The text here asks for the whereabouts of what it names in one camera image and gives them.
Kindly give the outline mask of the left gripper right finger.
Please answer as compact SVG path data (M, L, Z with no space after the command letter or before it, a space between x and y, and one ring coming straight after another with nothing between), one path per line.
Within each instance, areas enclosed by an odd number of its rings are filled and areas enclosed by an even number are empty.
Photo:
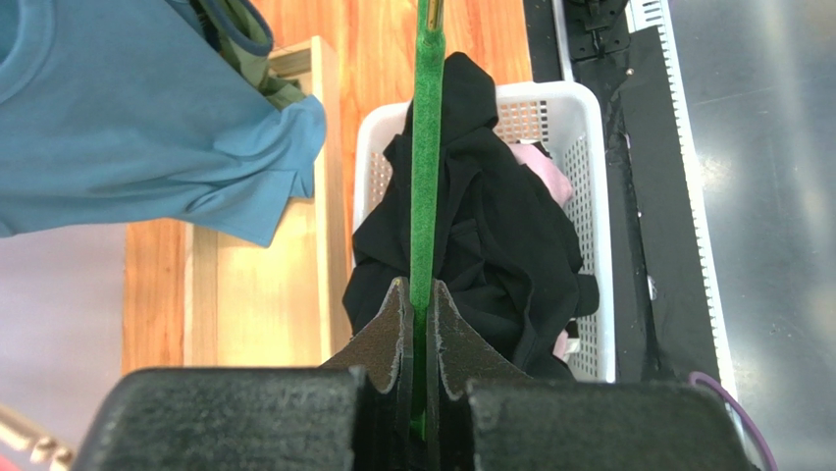
M750 470L716 396L675 383L536 380L462 318L443 283L427 314L432 470Z

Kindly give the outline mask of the olive green tank top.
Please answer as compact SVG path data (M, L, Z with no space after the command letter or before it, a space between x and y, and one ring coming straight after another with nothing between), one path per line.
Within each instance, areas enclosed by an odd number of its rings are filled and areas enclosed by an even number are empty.
M277 109L302 101L305 94L296 79L282 78L269 61L272 30L259 11L246 0L197 0L195 11L206 41L251 86Z

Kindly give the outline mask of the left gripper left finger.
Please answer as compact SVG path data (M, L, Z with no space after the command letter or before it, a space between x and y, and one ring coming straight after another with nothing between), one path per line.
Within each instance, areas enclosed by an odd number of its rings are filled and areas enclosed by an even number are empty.
M406 470L412 309L378 315L315 368L148 368L102 403L77 470Z

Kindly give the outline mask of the black top green trim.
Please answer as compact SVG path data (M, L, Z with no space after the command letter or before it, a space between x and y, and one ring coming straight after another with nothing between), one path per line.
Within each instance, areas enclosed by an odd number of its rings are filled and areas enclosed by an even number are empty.
M571 380L552 351L600 301L574 225L496 134L494 80L466 54L444 61L433 276L463 319L539 380Z

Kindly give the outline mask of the mauve tank top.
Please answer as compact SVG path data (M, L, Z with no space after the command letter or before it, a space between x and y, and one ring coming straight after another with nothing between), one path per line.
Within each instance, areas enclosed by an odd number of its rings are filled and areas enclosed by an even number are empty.
M574 195L570 180L558 169L550 154L539 141L523 140L509 143L515 160L528 167L545 185L551 198L564 208Z

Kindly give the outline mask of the blue tank top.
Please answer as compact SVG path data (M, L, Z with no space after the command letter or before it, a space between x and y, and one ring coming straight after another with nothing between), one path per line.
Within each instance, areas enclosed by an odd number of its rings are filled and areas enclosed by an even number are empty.
M1 234L172 218L267 246L314 189L320 101L278 109L184 1L1 5Z

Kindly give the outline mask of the green hanger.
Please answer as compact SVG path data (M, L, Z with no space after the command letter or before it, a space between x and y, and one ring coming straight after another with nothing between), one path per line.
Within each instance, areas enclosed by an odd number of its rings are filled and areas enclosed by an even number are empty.
M420 1L417 6L414 96L412 99L412 163L410 186L409 301L413 308L414 373L410 432L427 439L427 326L431 299L444 76L444 3Z

